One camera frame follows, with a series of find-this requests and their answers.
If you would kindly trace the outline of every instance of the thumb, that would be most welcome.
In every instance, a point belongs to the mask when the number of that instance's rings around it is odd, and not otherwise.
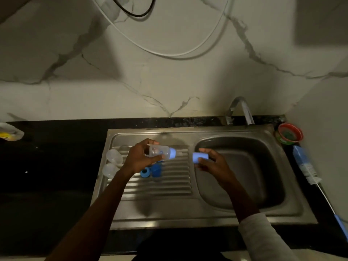
[[[208,168],[210,168],[214,163],[209,161],[208,159],[204,159],[204,158],[198,158],[198,162],[203,165],[206,166]]]
[[[161,161],[161,160],[163,160],[162,155],[158,155],[158,156],[149,158],[150,164],[157,162],[157,161]]]

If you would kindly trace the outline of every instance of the chrome faucet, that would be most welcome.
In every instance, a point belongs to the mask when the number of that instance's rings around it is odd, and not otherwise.
[[[231,116],[232,116],[233,111],[235,110],[235,108],[239,102],[241,103],[241,106],[243,108],[243,112],[244,112],[244,116],[245,116],[247,125],[254,125],[255,122],[254,122],[254,119],[250,113],[250,109],[246,103],[245,98],[242,96],[238,96],[232,101],[230,108],[227,110],[226,115],[225,115],[226,123],[228,125],[233,124],[233,119],[231,118]]]

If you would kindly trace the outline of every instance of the person's left arm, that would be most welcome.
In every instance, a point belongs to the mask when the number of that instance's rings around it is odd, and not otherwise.
[[[46,261],[92,261],[99,259],[127,182],[136,172],[163,159],[161,155],[152,158],[146,157],[144,151],[148,149],[147,144],[159,143],[145,139],[131,147],[123,167],[82,218],[45,259]]]

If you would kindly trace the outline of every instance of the person's right arm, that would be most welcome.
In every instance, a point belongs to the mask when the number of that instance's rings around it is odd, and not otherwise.
[[[213,161],[199,158],[195,166],[212,174],[229,195],[239,221],[241,233],[249,255],[254,261],[297,261],[297,257],[277,234],[266,216],[252,201],[236,179],[225,158],[209,148],[200,148]]]

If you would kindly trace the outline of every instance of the blue plastic lid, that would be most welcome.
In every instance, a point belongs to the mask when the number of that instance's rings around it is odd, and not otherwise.
[[[152,177],[160,177],[162,175],[162,166],[160,163],[153,164],[151,166]]]
[[[175,150],[175,148],[169,148],[169,149],[170,149],[170,151],[171,151],[171,153],[170,153],[170,155],[169,155],[169,159],[175,158],[175,156],[176,156],[176,150]]]
[[[150,168],[146,167],[142,171],[140,171],[140,175],[142,177],[148,177],[150,176]]]
[[[209,155],[201,152],[193,152],[192,153],[192,161],[194,164],[198,164],[198,158],[209,159]]]

